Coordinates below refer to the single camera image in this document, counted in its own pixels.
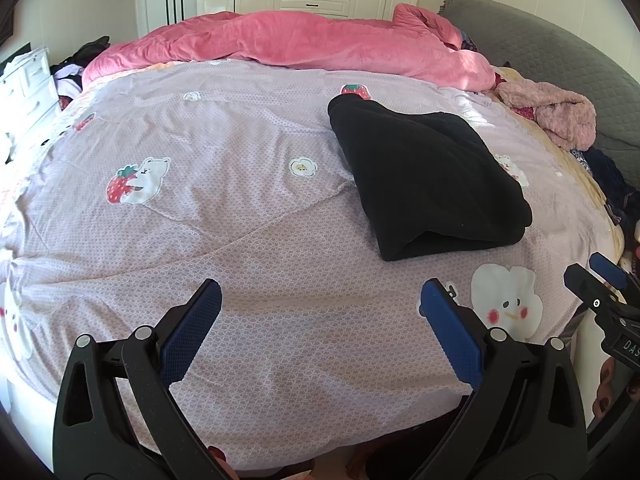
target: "silver screw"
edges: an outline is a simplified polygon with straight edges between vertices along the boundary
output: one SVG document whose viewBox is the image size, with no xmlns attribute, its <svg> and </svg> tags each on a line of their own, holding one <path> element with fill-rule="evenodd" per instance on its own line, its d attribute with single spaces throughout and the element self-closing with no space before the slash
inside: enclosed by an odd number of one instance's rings
<svg viewBox="0 0 640 480">
<path fill-rule="evenodd" d="M 151 328 L 148 326 L 141 326 L 136 330 L 136 339 L 140 339 L 140 341 L 147 339 L 151 335 Z"/>
<path fill-rule="evenodd" d="M 552 337 L 551 346 L 556 350 L 562 350 L 564 348 L 564 343 L 562 342 L 561 339 L 558 339 L 557 337 Z"/>
<path fill-rule="evenodd" d="M 507 339 L 507 333 L 501 328 L 494 328 L 489 332 L 491 334 L 491 339 L 494 341 L 505 341 Z"/>
<path fill-rule="evenodd" d="M 76 339 L 76 344 L 80 348 L 84 348 L 91 342 L 91 338 L 87 334 L 81 335 L 78 339 Z"/>
</svg>

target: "pink comforter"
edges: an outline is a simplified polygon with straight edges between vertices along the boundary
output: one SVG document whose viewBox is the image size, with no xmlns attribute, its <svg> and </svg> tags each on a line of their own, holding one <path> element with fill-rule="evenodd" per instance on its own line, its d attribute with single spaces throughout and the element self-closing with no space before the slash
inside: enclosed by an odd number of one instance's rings
<svg viewBox="0 0 640 480">
<path fill-rule="evenodd" d="M 330 20 L 308 12 L 219 12 L 161 27 L 112 46 L 84 71 L 85 85 L 123 70 L 169 61 L 231 57 L 289 68 L 397 74 L 439 87 L 484 91 L 494 70 L 477 52 L 460 50 L 460 32 L 445 18 L 398 4 L 391 22 Z"/>
</svg>

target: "black folded garment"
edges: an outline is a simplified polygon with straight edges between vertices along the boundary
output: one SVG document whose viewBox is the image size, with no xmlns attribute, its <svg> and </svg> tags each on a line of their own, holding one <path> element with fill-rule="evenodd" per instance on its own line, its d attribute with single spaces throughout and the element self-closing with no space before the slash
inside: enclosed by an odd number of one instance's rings
<svg viewBox="0 0 640 480">
<path fill-rule="evenodd" d="M 406 115 L 356 94 L 328 107 L 383 260 L 515 244 L 522 188 L 462 118 Z"/>
</svg>

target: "blue gripper pad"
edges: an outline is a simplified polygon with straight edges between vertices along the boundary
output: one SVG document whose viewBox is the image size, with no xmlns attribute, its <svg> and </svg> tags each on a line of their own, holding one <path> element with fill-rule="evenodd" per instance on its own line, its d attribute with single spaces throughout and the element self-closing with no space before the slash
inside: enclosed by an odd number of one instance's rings
<svg viewBox="0 0 640 480">
<path fill-rule="evenodd" d="M 159 375 L 165 388 L 184 379 L 221 307 L 222 290 L 211 280 L 162 345 Z"/>
<path fill-rule="evenodd" d="M 609 285 L 617 290 L 626 289 L 626 272 L 616 264 L 607 260 L 600 253 L 593 253 L 589 258 L 591 270 L 602 276 Z"/>
<path fill-rule="evenodd" d="M 429 280 L 422 286 L 420 314 L 427 318 L 459 381 L 477 390 L 482 383 L 482 352 L 462 320 L 457 307 L 442 286 Z"/>
</svg>

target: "gray quilted headboard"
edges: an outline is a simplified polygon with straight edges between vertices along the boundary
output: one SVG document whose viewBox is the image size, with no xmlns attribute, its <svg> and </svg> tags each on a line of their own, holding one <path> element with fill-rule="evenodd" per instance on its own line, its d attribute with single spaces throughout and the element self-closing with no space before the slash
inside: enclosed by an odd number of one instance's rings
<svg viewBox="0 0 640 480">
<path fill-rule="evenodd" d="M 640 189 L 640 84 L 623 68 L 564 28 L 491 0 L 445 0 L 440 14 L 491 64 L 586 95 L 598 114 L 595 146 Z"/>
</svg>

